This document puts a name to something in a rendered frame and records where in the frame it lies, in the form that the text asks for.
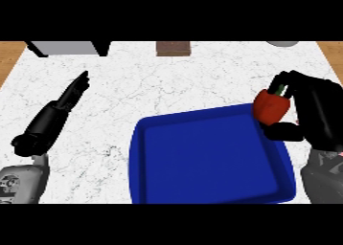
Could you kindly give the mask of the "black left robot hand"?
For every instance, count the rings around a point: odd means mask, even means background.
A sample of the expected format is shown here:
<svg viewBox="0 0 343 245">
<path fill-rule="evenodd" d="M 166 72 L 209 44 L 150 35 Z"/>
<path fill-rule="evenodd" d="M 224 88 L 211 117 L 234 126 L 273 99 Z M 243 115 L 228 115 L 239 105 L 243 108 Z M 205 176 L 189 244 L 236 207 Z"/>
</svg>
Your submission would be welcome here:
<svg viewBox="0 0 343 245">
<path fill-rule="evenodd" d="M 12 147 L 17 156 L 41 156 L 51 148 L 68 114 L 88 87 L 87 82 L 87 72 L 82 72 L 68 85 L 57 100 L 51 100 L 37 113 L 23 133 L 14 136 Z"/>
</svg>

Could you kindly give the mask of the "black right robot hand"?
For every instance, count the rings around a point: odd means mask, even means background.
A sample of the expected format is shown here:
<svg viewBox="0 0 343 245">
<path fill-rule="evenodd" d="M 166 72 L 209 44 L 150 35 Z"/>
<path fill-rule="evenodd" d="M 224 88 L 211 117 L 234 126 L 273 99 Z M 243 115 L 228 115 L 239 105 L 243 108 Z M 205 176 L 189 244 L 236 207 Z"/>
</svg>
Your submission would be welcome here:
<svg viewBox="0 0 343 245">
<path fill-rule="evenodd" d="M 280 85 L 287 87 L 283 99 L 293 100 L 298 124 L 258 122 L 265 138 L 289 142 L 305 140 L 313 149 L 343 152 L 341 85 L 295 70 L 274 76 L 267 92 L 274 92 Z"/>
</svg>

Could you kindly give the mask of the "red bell pepper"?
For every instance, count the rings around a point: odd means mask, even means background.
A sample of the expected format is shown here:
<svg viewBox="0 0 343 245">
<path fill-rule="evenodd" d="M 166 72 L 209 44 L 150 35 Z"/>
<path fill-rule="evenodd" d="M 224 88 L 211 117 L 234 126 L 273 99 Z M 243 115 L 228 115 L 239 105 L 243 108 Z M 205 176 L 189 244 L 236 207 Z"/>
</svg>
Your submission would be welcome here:
<svg viewBox="0 0 343 245">
<path fill-rule="evenodd" d="M 265 125 L 276 123 L 285 116 L 290 101 L 280 96 L 285 85 L 280 84 L 274 92 L 262 89 L 254 99 L 252 114 L 256 121 Z"/>
</svg>

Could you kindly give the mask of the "blue tray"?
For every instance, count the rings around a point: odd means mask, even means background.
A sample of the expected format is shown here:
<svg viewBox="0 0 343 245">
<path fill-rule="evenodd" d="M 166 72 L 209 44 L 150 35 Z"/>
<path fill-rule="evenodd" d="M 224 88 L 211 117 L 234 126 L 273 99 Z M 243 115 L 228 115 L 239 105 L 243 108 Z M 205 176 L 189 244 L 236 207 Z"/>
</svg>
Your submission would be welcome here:
<svg viewBox="0 0 343 245">
<path fill-rule="evenodd" d="M 265 139 L 248 103 L 135 123 L 128 188 L 134 204 L 270 204 L 293 199 L 286 147 Z"/>
</svg>

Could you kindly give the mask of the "brown cardboard box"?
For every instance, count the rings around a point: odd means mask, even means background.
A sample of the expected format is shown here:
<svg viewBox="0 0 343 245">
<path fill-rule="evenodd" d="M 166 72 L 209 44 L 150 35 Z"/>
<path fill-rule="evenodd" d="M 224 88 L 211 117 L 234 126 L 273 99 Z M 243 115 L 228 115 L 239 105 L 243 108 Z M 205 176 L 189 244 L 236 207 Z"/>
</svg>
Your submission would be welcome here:
<svg viewBox="0 0 343 245">
<path fill-rule="evenodd" d="M 155 43 L 155 53 L 158 56 L 187 56 L 190 47 L 187 41 L 158 41 Z"/>
</svg>

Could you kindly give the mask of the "grey round object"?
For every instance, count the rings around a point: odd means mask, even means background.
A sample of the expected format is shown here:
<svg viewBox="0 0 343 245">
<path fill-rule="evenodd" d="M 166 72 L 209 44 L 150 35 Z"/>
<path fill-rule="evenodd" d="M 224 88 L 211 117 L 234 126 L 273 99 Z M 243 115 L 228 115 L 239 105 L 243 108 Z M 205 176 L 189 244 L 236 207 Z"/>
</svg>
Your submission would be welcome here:
<svg viewBox="0 0 343 245">
<path fill-rule="evenodd" d="M 267 43 L 274 47 L 290 47 L 298 43 L 298 41 L 267 41 Z"/>
</svg>

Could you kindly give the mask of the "grey and black appliance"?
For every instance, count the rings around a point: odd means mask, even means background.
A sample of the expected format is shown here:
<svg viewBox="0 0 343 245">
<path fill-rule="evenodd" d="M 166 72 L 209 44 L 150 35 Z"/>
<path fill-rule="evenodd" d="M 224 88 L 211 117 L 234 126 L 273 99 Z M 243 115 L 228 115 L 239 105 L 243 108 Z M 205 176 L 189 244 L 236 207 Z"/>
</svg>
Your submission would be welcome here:
<svg viewBox="0 0 343 245">
<path fill-rule="evenodd" d="M 106 56 L 109 41 L 26 41 L 28 50 L 37 57 L 62 55 Z"/>
</svg>

